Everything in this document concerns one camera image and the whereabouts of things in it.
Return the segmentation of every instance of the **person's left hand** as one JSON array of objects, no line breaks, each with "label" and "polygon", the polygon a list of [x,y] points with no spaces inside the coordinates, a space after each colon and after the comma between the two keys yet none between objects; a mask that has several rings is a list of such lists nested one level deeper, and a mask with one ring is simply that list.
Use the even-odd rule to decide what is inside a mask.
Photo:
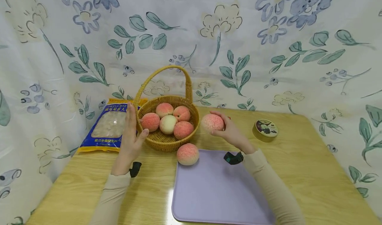
[{"label": "person's left hand", "polygon": [[125,129],[122,134],[120,152],[111,169],[112,175],[125,175],[130,169],[130,165],[138,158],[142,144],[149,134],[148,129],[136,136],[137,120],[133,104],[128,103],[126,110]]}]

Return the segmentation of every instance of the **wood grain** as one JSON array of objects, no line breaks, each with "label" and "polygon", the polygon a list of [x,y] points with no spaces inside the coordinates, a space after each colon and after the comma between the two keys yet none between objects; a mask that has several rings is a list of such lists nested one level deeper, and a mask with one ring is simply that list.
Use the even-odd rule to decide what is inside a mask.
[{"label": "wood grain", "polygon": [[[198,107],[201,116],[209,108]],[[237,124],[266,155],[296,197],[309,225],[380,225],[365,200],[309,122],[300,115],[217,109]],[[257,119],[269,119],[279,128],[270,143],[252,134]],[[200,149],[236,150],[224,140],[199,129],[191,140]],[[28,225],[85,225],[101,195],[117,154],[76,154],[54,183]],[[138,159],[142,167],[121,207],[118,224],[165,225],[177,222],[171,214],[176,153],[144,146]]]}]

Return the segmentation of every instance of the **blue and yellow package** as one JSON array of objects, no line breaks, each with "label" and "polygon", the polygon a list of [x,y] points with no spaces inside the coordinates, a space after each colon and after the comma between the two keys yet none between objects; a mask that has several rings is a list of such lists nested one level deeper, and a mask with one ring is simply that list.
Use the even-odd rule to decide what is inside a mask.
[{"label": "blue and yellow package", "polygon": [[[128,102],[133,103],[131,100],[109,99],[97,121],[78,148],[78,152],[119,151]],[[138,109],[146,102],[147,99],[141,99]]]}]

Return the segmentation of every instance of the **tin lid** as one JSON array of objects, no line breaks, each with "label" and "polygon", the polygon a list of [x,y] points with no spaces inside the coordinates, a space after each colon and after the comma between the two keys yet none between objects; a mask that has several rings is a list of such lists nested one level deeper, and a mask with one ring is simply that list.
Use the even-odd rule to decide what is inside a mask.
[{"label": "tin lid", "polygon": [[277,126],[267,119],[260,119],[256,121],[255,125],[257,131],[265,137],[273,138],[279,133]]}]

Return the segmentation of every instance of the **beige sleeve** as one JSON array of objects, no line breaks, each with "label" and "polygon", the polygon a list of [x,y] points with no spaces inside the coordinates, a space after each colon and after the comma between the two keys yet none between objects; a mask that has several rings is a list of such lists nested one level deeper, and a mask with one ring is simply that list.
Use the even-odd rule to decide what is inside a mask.
[{"label": "beige sleeve", "polygon": [[130,173],[119,176],[109,175],[89,225],[117,225],[130,179]]},{"label": "beige sleeve", "polygon": [[296,199],[268,164],[261,150],[243,156],[244,167],[261,187],[279,224],[305,225],[304,215]]}]

